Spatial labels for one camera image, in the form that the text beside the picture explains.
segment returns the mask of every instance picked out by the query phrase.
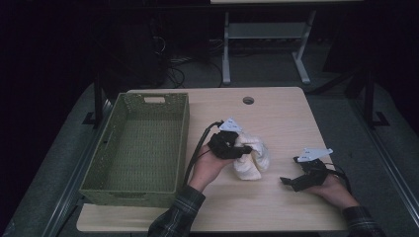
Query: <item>plaid shirt sleeve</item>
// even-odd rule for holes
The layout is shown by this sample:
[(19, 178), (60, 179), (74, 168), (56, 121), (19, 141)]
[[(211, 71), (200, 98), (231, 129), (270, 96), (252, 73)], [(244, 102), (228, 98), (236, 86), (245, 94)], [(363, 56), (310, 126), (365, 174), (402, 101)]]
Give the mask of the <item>plaid shirt sleeve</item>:
[(186, 186), (172, 206), (151, 223), (147, 236), (189, 236), (192, 223), (205, 199), (203, 194)]
[(348, 223), (349, 237), (383, 237), (384, 232), (363, 206), (353, 206), (343, 210)]

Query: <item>white cloth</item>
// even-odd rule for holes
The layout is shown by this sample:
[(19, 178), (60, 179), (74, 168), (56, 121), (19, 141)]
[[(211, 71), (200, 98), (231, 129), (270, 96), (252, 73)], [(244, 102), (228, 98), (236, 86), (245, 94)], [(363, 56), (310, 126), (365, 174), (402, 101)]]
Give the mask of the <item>white cloth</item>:
[(235, 174), (241, 180), (259, 180), (262, 178), (260, 172), (268, 170), (270, 165), (268, 149), (259, 137), (241, 132), (236, 139), (235, 146), (244, 145), (252, 147), (253, 151), (234, 161)]

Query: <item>green woven basket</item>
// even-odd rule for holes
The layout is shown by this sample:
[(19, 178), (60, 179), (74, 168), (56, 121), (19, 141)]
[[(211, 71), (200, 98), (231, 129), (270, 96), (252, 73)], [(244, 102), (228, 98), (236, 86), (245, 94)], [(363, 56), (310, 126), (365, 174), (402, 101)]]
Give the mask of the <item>green woven basket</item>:
[(121, 93), (80, 193), (94, 204), (169, 207), (182, 186), (186, 93)]

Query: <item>basket handle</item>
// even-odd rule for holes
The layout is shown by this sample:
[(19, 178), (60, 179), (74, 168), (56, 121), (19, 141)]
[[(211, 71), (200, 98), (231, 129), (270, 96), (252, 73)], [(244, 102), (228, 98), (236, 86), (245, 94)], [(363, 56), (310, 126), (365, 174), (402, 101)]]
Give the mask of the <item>basket handle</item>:
[(130, 194), (130, 197), (127, 197), (126, 194), (122, 193), (110, 193), (110, 195), (117, 199), (136, 199), (140, 201), (148, 200), (146, 197), (147, 193)]
[(159, 94), (143, 94), (141, 95), (141, 99), (144, 103), (148, 104), (165, 104), (167, 100), (165, 95)]

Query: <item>hand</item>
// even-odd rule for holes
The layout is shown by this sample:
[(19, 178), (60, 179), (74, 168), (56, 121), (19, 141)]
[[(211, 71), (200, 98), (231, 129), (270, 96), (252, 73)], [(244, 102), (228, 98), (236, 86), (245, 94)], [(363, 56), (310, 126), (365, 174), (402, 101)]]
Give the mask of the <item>hand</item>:
[(200, 155), (201, 157), (195, 163), (194, 174), (189, 182), (189, 186), (202, 192), (208, 184), (215, 180), (222, 168), (234, 160), (217, 158), (207, 145), (201, 147)]
[(331, 204), (339, 207), (341, 210), (360, 205), (348, 190), (341, 184), (339, 178), (334, 175), (328, 175), (323, 185), (314, 186), (306, 189), (307, 192), (319, 195), (329, 201)]

